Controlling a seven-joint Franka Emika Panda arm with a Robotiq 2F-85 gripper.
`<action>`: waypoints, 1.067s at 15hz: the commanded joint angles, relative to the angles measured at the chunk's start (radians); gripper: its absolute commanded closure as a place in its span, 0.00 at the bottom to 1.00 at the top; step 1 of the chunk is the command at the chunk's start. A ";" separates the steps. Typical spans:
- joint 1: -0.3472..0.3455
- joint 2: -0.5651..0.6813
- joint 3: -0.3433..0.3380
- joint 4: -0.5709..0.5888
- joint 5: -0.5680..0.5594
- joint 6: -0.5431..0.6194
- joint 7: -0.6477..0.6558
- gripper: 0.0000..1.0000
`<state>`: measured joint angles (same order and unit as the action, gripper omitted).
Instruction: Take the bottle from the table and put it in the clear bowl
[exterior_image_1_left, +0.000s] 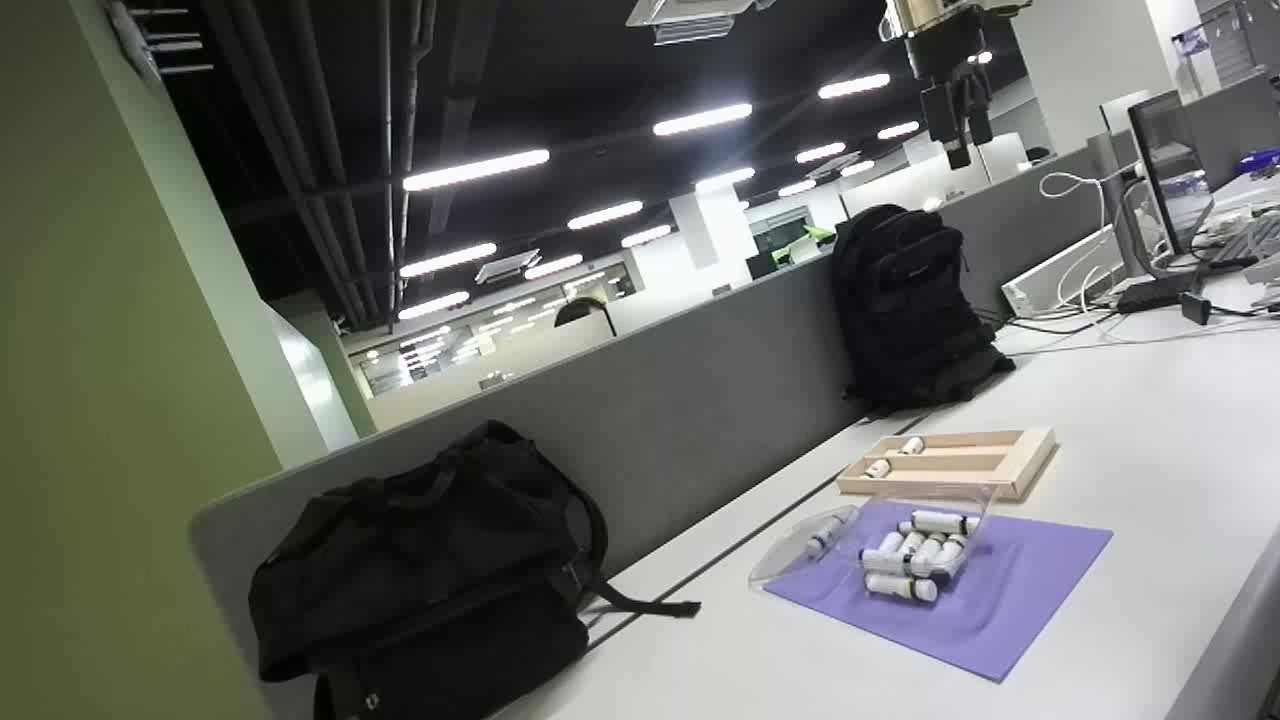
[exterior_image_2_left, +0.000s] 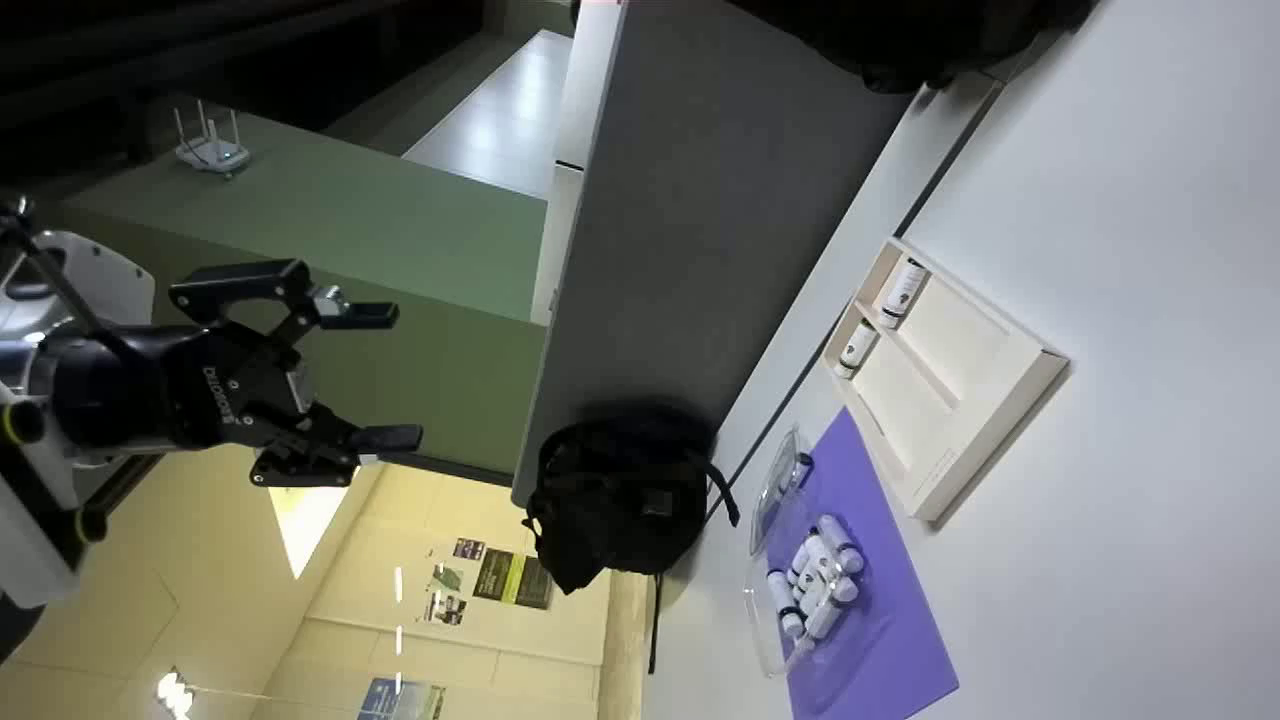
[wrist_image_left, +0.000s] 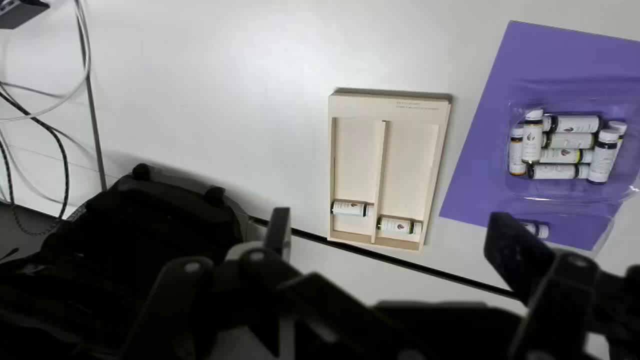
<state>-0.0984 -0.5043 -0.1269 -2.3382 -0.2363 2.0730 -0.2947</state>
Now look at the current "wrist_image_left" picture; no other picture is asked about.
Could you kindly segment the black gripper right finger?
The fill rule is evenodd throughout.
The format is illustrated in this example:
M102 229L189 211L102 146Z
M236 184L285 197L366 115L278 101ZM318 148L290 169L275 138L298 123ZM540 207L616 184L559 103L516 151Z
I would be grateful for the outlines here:
M483 257L527 310L590 311L595 263L576 251L553 250L508 211L491 211Z

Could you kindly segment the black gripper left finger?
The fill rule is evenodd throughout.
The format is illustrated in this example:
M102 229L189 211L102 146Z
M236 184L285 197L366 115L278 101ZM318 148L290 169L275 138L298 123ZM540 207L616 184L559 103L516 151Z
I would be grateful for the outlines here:
M239 222L244 240L228 250L230 260L238 260L248 250L269 250L280 257L290 257L290 209L274 207L268 217L244 216Z

